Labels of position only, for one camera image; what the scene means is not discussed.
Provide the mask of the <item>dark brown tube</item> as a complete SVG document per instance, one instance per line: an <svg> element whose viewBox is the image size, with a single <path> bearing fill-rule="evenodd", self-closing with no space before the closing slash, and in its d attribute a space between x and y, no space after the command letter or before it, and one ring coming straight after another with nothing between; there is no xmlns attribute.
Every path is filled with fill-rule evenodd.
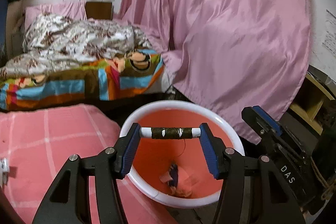
<svg viewBox="0 0 336 224"><path fill-rule="evenodd" d="M193 139L201 136L200 128L192 127L141 127L139 135L150 139Z"/></svg>

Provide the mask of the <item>trash pieces in basin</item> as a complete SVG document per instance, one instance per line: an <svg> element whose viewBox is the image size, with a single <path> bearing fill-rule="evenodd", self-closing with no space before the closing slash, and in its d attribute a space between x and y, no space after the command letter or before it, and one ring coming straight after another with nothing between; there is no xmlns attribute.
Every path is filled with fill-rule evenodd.
<svg viewBox="0 0 336 224"><path fill-rule="evenodd" d="M159 180L169 187L171 196L178 198L191 198L199 182L194 173L183 169L175 161L171 162L168 170L159 176Z"/></svg>

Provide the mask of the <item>wooden desk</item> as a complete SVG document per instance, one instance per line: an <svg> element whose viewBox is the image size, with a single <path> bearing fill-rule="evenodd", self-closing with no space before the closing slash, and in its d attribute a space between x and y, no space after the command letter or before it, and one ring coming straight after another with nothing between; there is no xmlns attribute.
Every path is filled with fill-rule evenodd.
<svg viewBox="0 0 336 224"><path fill-rule="evenodd" d="M335 81L310 65L289 111L315 135L321 135L327 127L332 128L335 126Z"/></svg>

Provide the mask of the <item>pink checked bed sheet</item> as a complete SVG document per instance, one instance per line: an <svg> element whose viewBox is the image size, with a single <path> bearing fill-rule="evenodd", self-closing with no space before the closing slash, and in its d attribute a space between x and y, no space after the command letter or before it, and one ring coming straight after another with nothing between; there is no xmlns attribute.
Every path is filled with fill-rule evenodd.
<svg viewBox="0 0 336 224"><path fill-rule="evenodd" d="M120 126L89 105L1 114L1 158L10 174L3 191L31 223L56 174L70 155L94 156L114 146Z"/></svg>

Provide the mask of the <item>white small packet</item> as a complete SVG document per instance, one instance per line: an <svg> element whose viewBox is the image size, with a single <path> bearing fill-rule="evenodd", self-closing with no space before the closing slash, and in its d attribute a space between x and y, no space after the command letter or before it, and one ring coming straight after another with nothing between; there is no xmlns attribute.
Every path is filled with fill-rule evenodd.
<svg viewBox="0 0 336 224"><path fill-rule="evenodd" d="M7 184L8 182L8 177L10 173L10 166L9 162L6 158L2 158L0 161L0 182L1 182L1 187Z"/></svg>

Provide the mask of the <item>orange plastic basin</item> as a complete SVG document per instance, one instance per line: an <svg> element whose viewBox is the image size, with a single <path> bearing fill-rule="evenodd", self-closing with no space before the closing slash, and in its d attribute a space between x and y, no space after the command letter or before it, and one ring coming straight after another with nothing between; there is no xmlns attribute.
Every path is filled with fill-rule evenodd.
<svg viewBox="0 0 336 224"><path fill-rule="evenodd" d="M135 110L123 123L120 135L125 136L132 124L142 127L199 127L207 123L214 136L226 147L244 154L235 130L220 116L196 104L183 101L158 101ZM178 198L161 182L172 163L181 167L191 179L191 196ZM152 200L170 207L203 207L218 201L222 181L210 174L198 139L140 141L133 166L128 174L133 185Z"/></svg>

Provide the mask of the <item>pink curtain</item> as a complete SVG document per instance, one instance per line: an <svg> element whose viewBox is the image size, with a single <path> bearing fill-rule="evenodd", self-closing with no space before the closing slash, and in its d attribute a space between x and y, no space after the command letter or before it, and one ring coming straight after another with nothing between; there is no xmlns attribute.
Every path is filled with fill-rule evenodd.
<svg viewBox="0 0 336 224"><path fill-rule="evenodd" d="M251 143L242 110L281 118L306 76L310 0L122 0L119 17L147 31L179 92Z"/></svg>

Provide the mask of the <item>colourful cartoon blanket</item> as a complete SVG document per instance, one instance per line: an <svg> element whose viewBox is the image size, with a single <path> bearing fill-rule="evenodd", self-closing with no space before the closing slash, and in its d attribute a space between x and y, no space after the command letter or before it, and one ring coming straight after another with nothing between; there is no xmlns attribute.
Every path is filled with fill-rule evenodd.
<svg viewBox="0 0 336 224"><path fill-rule="evenodd" d="M161 55L154 50L139 49L75 69L2 81L1 109L37 110L84 100L112 101L166 92L169 88Z"/></svg>

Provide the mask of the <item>floral satin quilt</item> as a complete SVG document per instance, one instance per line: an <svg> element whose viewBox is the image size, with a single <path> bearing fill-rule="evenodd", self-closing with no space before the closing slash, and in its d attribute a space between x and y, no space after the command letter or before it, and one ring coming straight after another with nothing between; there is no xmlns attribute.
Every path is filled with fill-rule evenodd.
<svg viewBox="0 0 336 224"><path fill-rule="evenodd" d="M1 67L2 80L78 68L138 48L151 48L151 44L143 30L131 24L40 14L26 30L22 47L21 55Z"/></svg>

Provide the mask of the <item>pink pillow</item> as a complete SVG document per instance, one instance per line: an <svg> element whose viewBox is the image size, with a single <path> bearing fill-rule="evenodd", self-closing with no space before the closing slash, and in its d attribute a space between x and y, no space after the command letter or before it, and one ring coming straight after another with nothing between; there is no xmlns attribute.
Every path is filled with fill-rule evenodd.
<svg viewBox="0 0 336 224"><path fill-rule="evenodd" d="M83 20L87 19L85 10L86 1L79 2L60 2L54 4L42 4L25 8L25 30L29 28L31 23L40 14L57 14L67 16L71 19Z"/></svg>

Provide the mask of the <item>wooden headboard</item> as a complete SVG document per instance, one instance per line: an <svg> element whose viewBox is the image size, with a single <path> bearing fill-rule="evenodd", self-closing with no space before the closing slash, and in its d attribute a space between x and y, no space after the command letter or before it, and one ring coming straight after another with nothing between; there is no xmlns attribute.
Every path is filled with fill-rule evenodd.
<svg viewBox="0 0 336 224"><path fill-rule="evenodd" d="M113 19L113 3L112 2L87 2L85 4L85 12L87 18L97 20Z"/></svg>

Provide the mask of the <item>wall calendar poster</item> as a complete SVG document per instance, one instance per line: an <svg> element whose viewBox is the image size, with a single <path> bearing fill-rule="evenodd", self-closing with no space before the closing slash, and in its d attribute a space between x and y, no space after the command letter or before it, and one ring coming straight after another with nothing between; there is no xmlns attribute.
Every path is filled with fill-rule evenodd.
<svg viewBox="0 0 336 224"><path fill-rule="evenodd" d="M326 10L325 38L322 41L322 45L336 57L336 20L329 10Z"/></svg>

